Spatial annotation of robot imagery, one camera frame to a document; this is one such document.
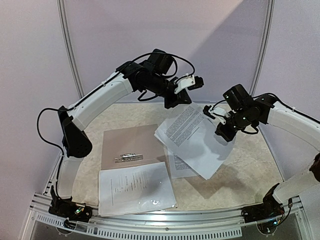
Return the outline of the dense text white sheet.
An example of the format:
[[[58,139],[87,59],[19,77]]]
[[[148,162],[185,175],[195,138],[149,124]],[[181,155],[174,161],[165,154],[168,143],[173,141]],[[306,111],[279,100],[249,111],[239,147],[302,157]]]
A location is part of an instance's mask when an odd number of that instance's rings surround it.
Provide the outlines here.
[[[236,142],[225,141],[215,133],[216,128],[217,123],[208,119],[199,105],[182,104],[173,108],[154,136],[208,180],[228,158]]]

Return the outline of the pink paper folder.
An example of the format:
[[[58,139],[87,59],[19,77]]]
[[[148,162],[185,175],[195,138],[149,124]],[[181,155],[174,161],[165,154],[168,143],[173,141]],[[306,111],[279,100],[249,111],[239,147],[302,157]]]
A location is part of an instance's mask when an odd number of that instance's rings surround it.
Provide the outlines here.
[[[107,130],[103,132],[101,169],[119,169],[166,162],[163,144],[154,136],[157,124]],[[142,155],[143,159],[116,162],[121,155]]]

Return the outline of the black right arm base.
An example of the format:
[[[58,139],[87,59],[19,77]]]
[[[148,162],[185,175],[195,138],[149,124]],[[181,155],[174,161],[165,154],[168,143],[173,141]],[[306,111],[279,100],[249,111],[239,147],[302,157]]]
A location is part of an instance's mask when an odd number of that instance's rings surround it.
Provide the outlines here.
[[[241,216],[244,218],[245,223],[258,222],[280,216],[280,219],[276,220],[275,223],[275,225],[278,225],[285,219],[285,209],[272,195],[269,195],[263,198],[262,203],[243,207]]]

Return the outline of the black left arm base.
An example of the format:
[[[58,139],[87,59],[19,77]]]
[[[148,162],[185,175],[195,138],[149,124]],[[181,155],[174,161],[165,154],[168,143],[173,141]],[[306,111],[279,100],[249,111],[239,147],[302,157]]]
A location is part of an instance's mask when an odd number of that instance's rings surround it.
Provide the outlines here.
[[[85,203],[77,203],[72,198],[61,199],[53,196],[48,212],[52,215],[69,219],[70,221],[80,221],[88,223],[93,215],[93,209]]]

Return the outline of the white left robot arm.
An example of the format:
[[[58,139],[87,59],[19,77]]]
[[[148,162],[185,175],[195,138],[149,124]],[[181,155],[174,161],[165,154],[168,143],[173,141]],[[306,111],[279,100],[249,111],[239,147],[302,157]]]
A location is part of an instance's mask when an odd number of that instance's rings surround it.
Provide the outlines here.
[[[85,129],[96,117],[121,98],[136,91],[143,95],[150,91],[155,97],[162,97],[166,109],[192,102],[186,89],[196,83],[194,71],[181,77],[168,75],[171,65],[177,63],[177,55],[154,49],[144,56],[147,59],[142,62],[133,59],[123,63],[79,101],[57,110],[63,133],[62,157],[50,194],[59,198],[54,207],[63,217],[70,217],[75,211],[74,205],[68,200],[72,197],[79,166],[92,151],[93,145]]]

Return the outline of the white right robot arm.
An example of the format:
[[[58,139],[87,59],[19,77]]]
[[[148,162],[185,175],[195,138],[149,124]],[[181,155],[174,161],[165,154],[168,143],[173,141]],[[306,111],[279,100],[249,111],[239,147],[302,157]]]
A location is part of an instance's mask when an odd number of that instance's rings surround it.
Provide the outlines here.
[[[215,133],[226,142],[231,142],[237,132],[247,134],[246,127],[258,132],[259,124],[270,125],[282,129],[303,140],[317,151],[320,149],[320,122],[307,114],[285,104],[273,93],[251,96],[241,84],[228,89],[223,94],[224,102],[230,111],[213,105],[208,115],[217,118],[219,123]],[[279,183],[271,190],[270,199],[259,206],[258,213],[262,218],[269,218],[281,204],[291,197],[319,184],[320,156],[317,154],[313,162],[302,172]]]

